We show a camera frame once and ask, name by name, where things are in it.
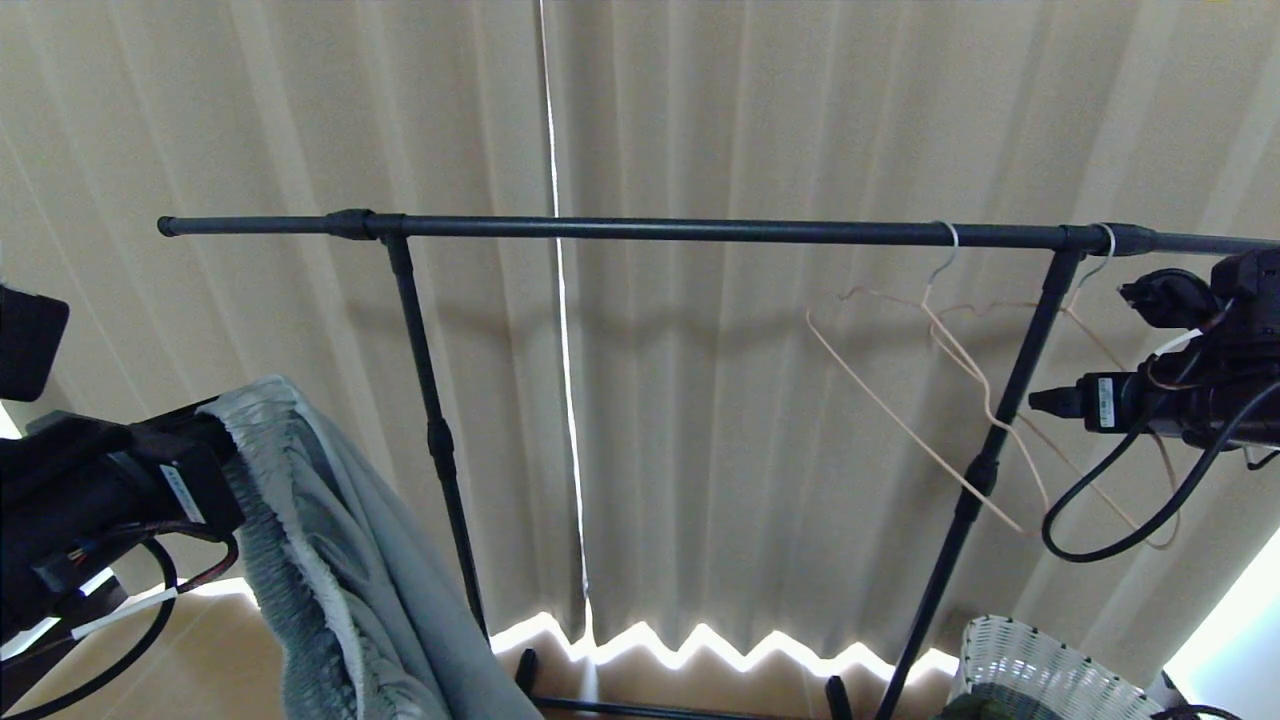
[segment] vertical black pole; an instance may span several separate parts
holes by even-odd
[[[1080,252],[1073,250],[1059,250],[1053,254],[1053,261],[1050,263],[1048,273],[1044,275],[1039,302],[1036,305],[1036,314],[1032,315],[1030,325],[1023,337],[1023,346],[1018,351],[1018,360],[1014,363],[1014,370],[1009,374],[1009,383],[1005,384],[1005,395],[1000,398],[1000,406],[996,409],[996,418],[1005,424],[1012,423],[1018,415],[1018,407],[1023,404],[1041,352],[1048,342],[1053,320],[1057,319],[1057,311],[1062,306],[1062,299],[1066,297],[1075,270],[1083,259]],[[987,432],[987,441],[982,450],[965,471],[965,479],[984,496],[989,496],[991,491],[996,488],[1000,451],[1005,446],[1007,436],[1009,433],[1004,428],[992,425]],[[982,502],[968,491],[961,491],[955,516],[951,519],[951,528],[947,530],[947,538],[938,552],[938,560],[933,565],[929,583],[924,587],[924,594],[915,611],[906,647],[902,648],[902,656],[897,661],[897,667],[893,669],[893,678],[884,691],[879,710],[876,711],[876,720],[890,720],[893,716],[897,701],[902,696],[902,687],[906,684],[906,674],[920,653],[924,637],[933,624],[933,615],[942,602],[942,594],[947,589],[951,573],[960,560],[960,551],[964,550],[964,542],[969,537],[974,520],[978,519],[979,510],[982,510]]]
[[[480,582],[476,578],[476,561],[471,555],[471,536],[467,533],[467,519],[462,510],[462,493],[458,491],[458,465],[453,460],[453,433],[440,410],[440,393],[435,387],[435,370],[431,369],[431,352],[426,346],[426,327],[422,324],[422,309],[417,300],[417,282],[413,281],[413,259],[408,255],[404,236],[381,238],[387,255],[396,273],[396,287],[399,288],[401,307],[404,311],[404,324],[408,328],[408,343],[413,350],[413,365],[417,366],[417,384],[422,389],[422,405],[426,407],[426,448],[435,462],[435,474],[440,478],[444,491],[444,507],[449,514],[449,527],[453,529],[453,544],[458,551],[458,564],[462,566],[462,584],[467,593],[467,605],[480,625],[480,632],[489,637],[484,623],[484,606],[480,603]]]

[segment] black rack base bar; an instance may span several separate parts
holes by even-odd
[[[186,234],[330,234],[360,241],[380,241],[388,252],[392,274],[399,291],[404,325],[413,351],[419,387],[426,411],[426,445],[435,464],[444,495],[453,542],[462,566],[462,580],[471,612],[485,632],[484,606],[476,577],[471,538],[467,532],[462,495],[458,489],[453,437],[440,409],[435,374],[431,368],[426,329],[417,301],[413,261],[406,240],[428,237],[530,237],[584,240],[654,240],[685,242],[780,242],[808,245],[878,245],[891,247],[948,247],[955,238],[945,223],[815,223],[791,220],[691,220],[666,218],[541,218],[541,217],[430,217],[383,214],[372,210],[339,210],[314,217],[246,217],[246,218],[160,218],[157,229],[165,237]],[[1041,297],[1027,327],[1018,359],[1005,384],[996,418],[1011,423],[1021,405],[1032,374],[1048,342],[1053,320],[1071,286],[1084,255],[1142,255],[1171,252],[1194,255],[1233,255],[1249,250],[1275,247],[1272,241],[1219,237],[1206,234],[1160,233],[1140,225],[1098,223],[1092,225],[995,225],[957,224],[960,247],[998,247],[1050,250],[1053,252]],[[1007,433],[992,425],[978,455],[969,464],[965,478],[983,495],[996,487],[1000,451]],[[982,502],[961,491],[951,527],[938,551],[929,580],[920,596],[915,619],[902,653],[893,669],[888,688],[876,711],[876,720],[890,720],[901,698],[908,673],[933,625],[933,616],[955,571],[960,552],[978,519]],[[632,717],[666,717],[672,720],[745,720],[751,716],[731,712],[682,710],[649,705],[593,702],[584,700],[540,697],[535,694],[538,655],[525,650],[516,670],[516,683],[536,707],[570,710],[599,715]],[[852,720],[852,710],[844,682],[827,682],[827,702],[832,720]]]

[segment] curtain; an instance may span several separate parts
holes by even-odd
[[[5,279],[72,304],[51,386],[10,407],[15,419],[63,407],[140,420],[283,373],[442,548],[381,249],[164,240],[157,215],[558,206],[1280,231],[1274,4],[5,5],[0,96]],[[782,630],[822,657],[864,642],[896,659],[957,486],[804,313],[963,468],[986,433],[979,386],[931,348],[919,314],[836,300],[855,284],[919,297],[946,250],[412,246],[494,630],[547,610],[580,637],[585,580],[602,643],[643,620],[678,647],[707,623],[741,652]],[[932,304],[1034,300],[1047,260],[961,251]],[[1080,300],[1130,365],[1167,333],[1111,288],[1167,265],[1212,260],[1116,259]],[[947,319],[998,392],[1028,313]],[[1101,369],[1064,320],[1033,388]],[[1082,466],[1110,447],[1042,424]],[[1070,470],[1028,445],[1062,492]],[[1179,471],[1192,457],[1174,450]],[[1261,475],[1222,457],[1169,551],[1084,568],[984,512],[931,642],[1002,612],[1146,680],[1275,530],[1280,487]],[[1135,516],[1169,492],[1147,445],[1103,484]],[[1012,445],[995,501],[1024,527],[1043,511]],[[1084,497],[1061,532],[1085,548],[1125,527]],[[211,560],[179,556],[188,573]]]

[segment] horizontal black rod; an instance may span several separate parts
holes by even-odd
[[[573,237],[600,240],[676,240],[710,242],[782,242],[810,245],[948,246],[942,223],[817,223],[799,220],[689,220],[660,218],[500,218],[429,217],[342,210],[316,217],[160,218],[161,234],[334,234],[352,240],[387,236],[435,237]],[[1185,252],[1230,255],[1275,247],[1275,241],[1184,233],[1157,233],[1111,223],[1116,255]],[[1102,225],[955,225],[965,247],[1110,251]]]
[[[737,712],[704,712],[662,707],[657,705],[627,705],[621,702],[593,702],[589,700],[567,700],[559,697],[531,697],[538,707],[550,710],[573,710],[596,712],[599,715],[627,715],[631,717],[667,717],[669,720],[762,720],[760,715],[740,715]]]

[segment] white woven basket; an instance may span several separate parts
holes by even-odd
[[[951,698],[970,692],[1000,700],[1019,720],[1146,720],[1162,710],[1093,659],[996,615],[965,629]]]

